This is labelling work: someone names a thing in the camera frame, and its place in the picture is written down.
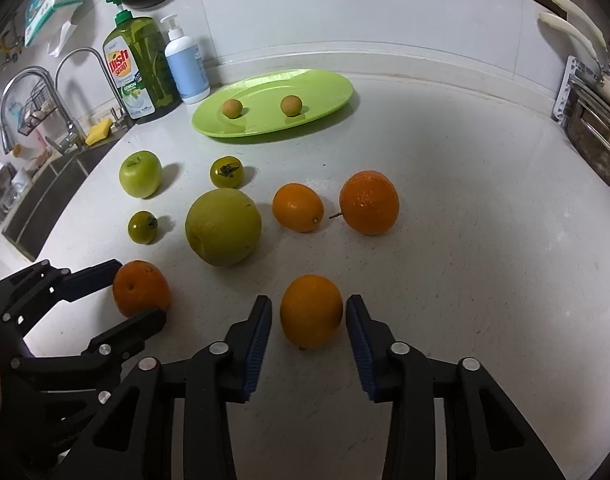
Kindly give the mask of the large orange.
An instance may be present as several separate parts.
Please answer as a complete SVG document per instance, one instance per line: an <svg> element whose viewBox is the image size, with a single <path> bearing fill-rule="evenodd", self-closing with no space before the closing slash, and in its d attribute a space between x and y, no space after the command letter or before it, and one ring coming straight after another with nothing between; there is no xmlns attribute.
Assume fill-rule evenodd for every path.
<svg viewBox="0 0 610 480"><path fill-rule="evenodd" d="M120 267L112 284L115 306L125 318L152 308L165 312L171 307L171 289L162 272L152 263L130 261Z"/></svg>

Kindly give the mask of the green tomato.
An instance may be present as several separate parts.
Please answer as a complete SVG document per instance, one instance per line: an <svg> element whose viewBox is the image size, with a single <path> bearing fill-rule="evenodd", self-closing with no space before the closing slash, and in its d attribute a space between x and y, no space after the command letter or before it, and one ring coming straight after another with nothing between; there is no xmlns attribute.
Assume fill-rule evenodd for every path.
<svg viewBox="0 0 610 480"><path fill-rule="evenodd" d="M158 227L159 222L154 214L138 211L128 222L128 235L134 243L148 245L156 239Z"/></svg>
<svg viewBox="0 0 610 480"><path fill-rule="evenodd" d="M239 188L244 181L244 166L235 156L220 157L209 169L209 177L216 188Z"/></svg>

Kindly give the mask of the green apple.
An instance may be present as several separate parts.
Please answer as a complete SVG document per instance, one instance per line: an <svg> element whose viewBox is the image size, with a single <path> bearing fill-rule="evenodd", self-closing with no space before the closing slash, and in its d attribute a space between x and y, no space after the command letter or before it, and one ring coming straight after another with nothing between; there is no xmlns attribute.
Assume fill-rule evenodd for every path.
<svg viewBox="0 0 610 480"><path fill-rule="evenodd" d="M160 159L150 151L130 154L119 168L119 183L130 196L148 198L159 188L162 181Z"/></svg>

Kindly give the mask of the yellow-green pear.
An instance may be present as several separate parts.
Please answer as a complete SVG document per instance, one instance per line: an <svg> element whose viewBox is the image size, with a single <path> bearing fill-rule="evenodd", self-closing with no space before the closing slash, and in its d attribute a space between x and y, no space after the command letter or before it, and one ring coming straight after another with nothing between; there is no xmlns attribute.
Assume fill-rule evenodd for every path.
<svg viewBox="0 0 610 480"><path fill-rule="evenodd" d="M211 266L233 266L254 252L262 217L253 200L235 188L202 194L186 216L186 239Z"/></svg>

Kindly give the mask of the small orange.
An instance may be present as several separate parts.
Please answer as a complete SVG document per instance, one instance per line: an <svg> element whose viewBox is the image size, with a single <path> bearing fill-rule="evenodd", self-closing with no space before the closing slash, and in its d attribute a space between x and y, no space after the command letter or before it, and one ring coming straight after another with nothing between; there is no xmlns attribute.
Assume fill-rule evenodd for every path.
<svg viewBox="0 0 610 480"><path fill-rule="evenodd" d="M281 226L299 233L317 230L325 214L318 194L300 183L281 186L273 196L271 209Z"/></svg>
<svg viewBox="0 0 610 480"><path fill-rule="evenodd" d="M281 299L280 323L284 336L302 350L315 350L333 341L342 318L341 292L324 276L299 276Z"/></svg>

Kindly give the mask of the brown longan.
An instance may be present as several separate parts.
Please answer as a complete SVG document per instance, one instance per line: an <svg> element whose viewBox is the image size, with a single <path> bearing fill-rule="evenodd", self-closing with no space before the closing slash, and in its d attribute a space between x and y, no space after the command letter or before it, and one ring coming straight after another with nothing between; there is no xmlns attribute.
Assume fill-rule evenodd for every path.
<svg viewBox="0 0 610 480"><path fill-rule="evenodd" d="M298 96L285 96L280 102L281 112L287 117L296 117L301 114L303 102Z"/></svg>
<svg viewBox="0 0 610 480"><path fill-rule="evenodd" d="M229 119L235 119L241 116L243 104L237 99L227 99L221 105L221 113Z"/></svg>

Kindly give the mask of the steel sink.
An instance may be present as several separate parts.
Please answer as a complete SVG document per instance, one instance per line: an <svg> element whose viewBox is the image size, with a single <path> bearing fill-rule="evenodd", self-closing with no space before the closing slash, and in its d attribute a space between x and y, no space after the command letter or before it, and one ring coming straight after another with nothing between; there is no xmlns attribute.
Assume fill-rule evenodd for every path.
<svg viewBox="0 0 610 480"><path fill-rule="evenodd" d="M35 261L58 218L116 143L116 140L102 142L44 165L6 217L2 226L6 241L27 260Z"/></svg>

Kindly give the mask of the large chrome faucet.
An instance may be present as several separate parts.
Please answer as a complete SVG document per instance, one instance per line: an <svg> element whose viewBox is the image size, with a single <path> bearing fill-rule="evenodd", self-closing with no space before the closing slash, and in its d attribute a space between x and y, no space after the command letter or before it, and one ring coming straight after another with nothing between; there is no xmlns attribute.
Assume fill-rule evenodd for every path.
<svg viewBox="0 0 610 480"><path fill-rule="evenodd" d="M27 77L37 78L38 82L26 103L20 109L20 125L16 131L21 136L29 136L53 112L58 112L66 127L66 137L60 143L51 143L52 148L61 154L65 154L73 146L82 148L84 146L82 130L64 104L62 96L56 90L53 78L45 68L34 65L18 72L2 91L0 98L0 134L4 154L11 154L16 145L6 121L6 111L8 110L6 100L11 95L15 85Z"/></svg>

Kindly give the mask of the yellow sponge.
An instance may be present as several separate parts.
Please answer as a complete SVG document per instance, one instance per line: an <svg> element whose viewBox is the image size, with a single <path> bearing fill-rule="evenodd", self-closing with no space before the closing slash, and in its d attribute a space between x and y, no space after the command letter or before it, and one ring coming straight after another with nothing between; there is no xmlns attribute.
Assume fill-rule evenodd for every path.
<svg viewBox="0 0 610 480"><path fill-rule="evenodd" d="M110 117L103 118L101 122L98 122L89 129L84 142L86 142L88 146L91 146L103 141L110 134L112 125L113 120Z"/></svg>

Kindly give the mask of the thin chrome faucet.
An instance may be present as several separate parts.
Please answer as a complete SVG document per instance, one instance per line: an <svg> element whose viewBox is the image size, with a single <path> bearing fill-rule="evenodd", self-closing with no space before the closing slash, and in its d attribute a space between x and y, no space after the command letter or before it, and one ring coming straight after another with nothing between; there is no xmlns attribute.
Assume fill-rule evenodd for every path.
<svg viewBox="0 0 610 480"><path fill-rule="evenodd" d="M134 125L98 50L79 47L66 53L58 61L54 82L85 129L105 117L110 117L118 130L127 131Z"/></svg>

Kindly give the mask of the green dish soap bottle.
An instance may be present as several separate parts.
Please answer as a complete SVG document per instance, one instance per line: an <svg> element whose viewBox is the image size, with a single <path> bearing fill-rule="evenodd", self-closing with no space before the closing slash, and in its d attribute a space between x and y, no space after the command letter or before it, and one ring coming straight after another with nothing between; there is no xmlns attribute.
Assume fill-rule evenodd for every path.
<svg viewBox="0 0 610 480"><path fill-rule="evenodd" d="M165 56L165 39L153 18L134 16L122 5L124 0L106 2L118 7L103 55L119 101L137 124L152 122L181 103Z"/></svg>

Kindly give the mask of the white blue pump bottle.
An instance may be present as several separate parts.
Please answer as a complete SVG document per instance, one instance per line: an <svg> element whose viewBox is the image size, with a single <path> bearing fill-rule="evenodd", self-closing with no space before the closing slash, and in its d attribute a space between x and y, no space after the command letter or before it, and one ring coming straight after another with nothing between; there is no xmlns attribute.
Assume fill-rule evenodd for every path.
<svg viewBox="0 0 610 480"><path fill-rule="evenodd" d="M176 23L176 14L161 18L167 27L165 56L180 98L186 104L197 104L211 93L198 41L186 35Z"/></svg>

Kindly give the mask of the green plate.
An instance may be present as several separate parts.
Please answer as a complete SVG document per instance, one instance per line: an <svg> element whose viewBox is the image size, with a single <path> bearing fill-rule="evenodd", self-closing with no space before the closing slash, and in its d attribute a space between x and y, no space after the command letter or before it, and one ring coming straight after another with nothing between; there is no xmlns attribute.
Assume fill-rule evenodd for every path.
<svg viewBox="0 0 610 480"><path fill-rule="evenodd" d="M280 102L298 96L301 114L285 116ZM344 76L329 70L277 70L229 84L204 100L191 118L194 130L214 139L239 139L275 133L327 117L349 102L354 87ZM227 99L242 102L240 117L221 113Z"/></svg>

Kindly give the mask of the steel pot lower shelf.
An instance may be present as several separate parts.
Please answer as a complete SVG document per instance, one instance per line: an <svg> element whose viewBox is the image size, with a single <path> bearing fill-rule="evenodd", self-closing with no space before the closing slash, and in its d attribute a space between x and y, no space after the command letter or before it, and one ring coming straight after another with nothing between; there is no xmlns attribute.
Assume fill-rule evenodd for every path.
<svg viewBox="0 0 610 480"><path fill-rule="evenodd" d="M582 159L610 188L610 126L577 94L572 102L566 135Z"/></svg>

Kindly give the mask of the white pot rack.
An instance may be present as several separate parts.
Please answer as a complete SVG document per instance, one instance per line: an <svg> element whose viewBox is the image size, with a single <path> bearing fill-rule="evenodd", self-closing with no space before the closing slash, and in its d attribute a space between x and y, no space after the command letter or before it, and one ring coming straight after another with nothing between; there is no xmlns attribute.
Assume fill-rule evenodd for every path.
<svg viewBox="0 0 610 480"><path fill-rule="evenodd" d="M590 103L600 117L610 126L610 98L602 96L597 84L591 84L594 73L574 55L569 55L564 69L560 88L552 109L555 122L566 131L571 116L573 95L577 94Z"/></svg>

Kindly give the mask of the white handled saucepan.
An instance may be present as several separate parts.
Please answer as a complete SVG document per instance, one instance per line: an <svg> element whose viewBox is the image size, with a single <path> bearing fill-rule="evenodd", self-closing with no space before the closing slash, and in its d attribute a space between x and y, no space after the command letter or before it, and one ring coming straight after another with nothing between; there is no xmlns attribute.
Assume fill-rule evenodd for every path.
<svg viewBox="0 0 610 480"><path fill-rule="evenodd" d="M610 79L610 50L602 30L583 9L571 0L552 0L552 3L566 12L566 18L560 18L549 12L540 12L538 19L549 27L575 39L598 65L601 72L599 79Z"/></svg>

